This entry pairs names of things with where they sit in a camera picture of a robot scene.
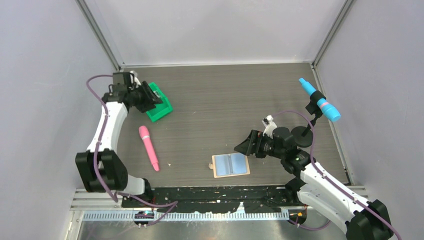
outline pink marker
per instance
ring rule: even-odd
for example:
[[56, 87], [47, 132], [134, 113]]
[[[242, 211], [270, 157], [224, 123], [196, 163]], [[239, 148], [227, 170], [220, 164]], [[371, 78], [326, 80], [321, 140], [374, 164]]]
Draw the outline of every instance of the pink marker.
[[159, 162], [158, 158], [156, 157], [155, 149], [153, 149], [152, 141], [150, 140], [150, 134], [149, 130], [147, 130], [146, 126], [141, 126], [138, 129], [138, 133], [140, 133], [140, 137], [144, 142], [144, 146], [147, 151], [148, 158], [150, 159], [151, 165], [153, 166], [154, 170], [158, 172], [159, 169]]

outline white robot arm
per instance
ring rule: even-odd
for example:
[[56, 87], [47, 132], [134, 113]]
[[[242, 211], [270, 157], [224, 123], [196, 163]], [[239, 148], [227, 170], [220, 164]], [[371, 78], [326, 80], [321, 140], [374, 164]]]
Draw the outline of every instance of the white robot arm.
[[102, 131], [105, 118], [107, 118], [97, 152], [97, 167], [101, 181], [110, 190], [131, 195], [142, 195], [149, 190], [149, 182], [146, 179], [128, 174], [126, 167], [116, 154], [118, 138], [122, 124], [131, 107], [136, 107], [144, 113], [154, 109], [156, 104], [162, 103], [162, 100], [145, 81], [140, 82], [137, 79], [135, 72], [116, 72], [113, 74], [113, 84], [109, 86], [109, 92], [104, 94], [102, 101], [105, 106], [102, 108], [95, 137], [87, 150], [77, 153], [75, 157], [75, 163], [84, 187], [88, 192], [105, 191], [95, 174], [93, 158], [96, 145], [99, 142], [98, 137]]
[[272, 116], [262, 120], [265, 130], [251, 130], [234, 150], [257, 158], [280, 159], [284, 169], [295, 176], [285, 185], [286, 197], [316, 209], [338, 226], [348, 240], [387, 240], [393, 232], [369, 213], [370, 208], [390, 222], [386, 206], [356, 194], [328, 173], [309, 153], [298, 149], [286, 127], [277, 127]]

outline blue object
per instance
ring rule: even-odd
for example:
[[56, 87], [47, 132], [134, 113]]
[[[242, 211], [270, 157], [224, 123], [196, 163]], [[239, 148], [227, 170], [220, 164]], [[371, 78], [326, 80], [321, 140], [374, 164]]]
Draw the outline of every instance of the blue object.
[[222, 154], [215, 156], [216, 175], [240, 175], [248, 173], [246, 156], [241, 153]]
[[[302, 84], [303, 89], [306, 91], [306, 93], [311, 96], [313, 93], [315, 93], [316, 89], [314, 86], [312, 86], [308, 81], [306, 81], [303, 78], [299, 79], [300, 84]], [[337, 110], [337, 108], [333, 105], [331, 105], [327, 100], [324, 98], [321, 98], [316, 103], [318, 107], [321, 109], [322, 113], [332, 122], [335, 122], [340, 119], [341, 115], [340, 112]]]

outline white wall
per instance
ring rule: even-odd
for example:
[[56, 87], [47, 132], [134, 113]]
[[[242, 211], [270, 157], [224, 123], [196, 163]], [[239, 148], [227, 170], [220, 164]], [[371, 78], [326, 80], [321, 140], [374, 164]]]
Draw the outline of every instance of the white wall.
[[424, 235], [423, 13], [424, 1], [357, 0], [318, 65], [354, 178], [406, 240]]
[[74, 0], [1, 1], [0, 34], [0, 238], [58, 240], [113, 67]]
[[88, 2], [129, 66], [311, 62], [345, 0]]

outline green box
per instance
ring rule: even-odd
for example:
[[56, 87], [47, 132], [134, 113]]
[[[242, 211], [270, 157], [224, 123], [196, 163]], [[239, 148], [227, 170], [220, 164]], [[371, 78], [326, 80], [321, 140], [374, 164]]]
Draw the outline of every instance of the green box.
[[173, 108], [171, 106], [170, 101], [168, 100], [167, 96], [159, 89], [158, 85], [156, 83], [151, 82], [148, 84], [151, 90], [155, 93], [157, 93], [162, 99], [161, 104], [156, 104], [156, 108], [147, 111], [147, 116], [150, 118], [151, 122], [154, 123], [157, 120], [163, 118], [165, 115], [169, 114], [173, 111]]

